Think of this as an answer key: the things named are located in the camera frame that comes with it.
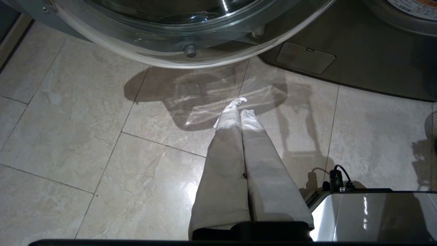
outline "metal bolt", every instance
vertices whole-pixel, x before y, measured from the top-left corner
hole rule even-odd
[[[195,57],[197,55],[196,47],[194,46],[194,44],[187,44],[184,47],[184,52],[185,52],[185,55],[187,57],[190,57],[190,58]]]

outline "white sticker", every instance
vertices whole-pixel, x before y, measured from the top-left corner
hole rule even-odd
[[[437,20],[437,0],[388,0],[388,2],[410,15]]]

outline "tile floor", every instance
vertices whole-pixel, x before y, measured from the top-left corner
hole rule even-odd
[[[256,57],[205,70],[149,67],[36,22],[0,73],[0,245],[187,239],[212,125],[238,96],[302,195],[335,164],[360,186],[437,188],[432,103]]]

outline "black cable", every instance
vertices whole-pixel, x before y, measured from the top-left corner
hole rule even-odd
[[[352,180],[350,179],[349,174],[346,172],[346,170],[344,170],[344,167],[342,167],[342,165],[337,164],[337,165],[334,166],[334,170],[337,170],[337,167],[340,167],[341,170],[343,170],[344,174],[346,174],[346,177],[347,177],[347,180],[348,180],[347,183],[352,183]]]

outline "gray pants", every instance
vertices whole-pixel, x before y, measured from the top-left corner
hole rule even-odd
[[[200,228],[244,221],[303,221],[314,227],[299,190],[245,98],[221,113],[191,211],[189,238]]]

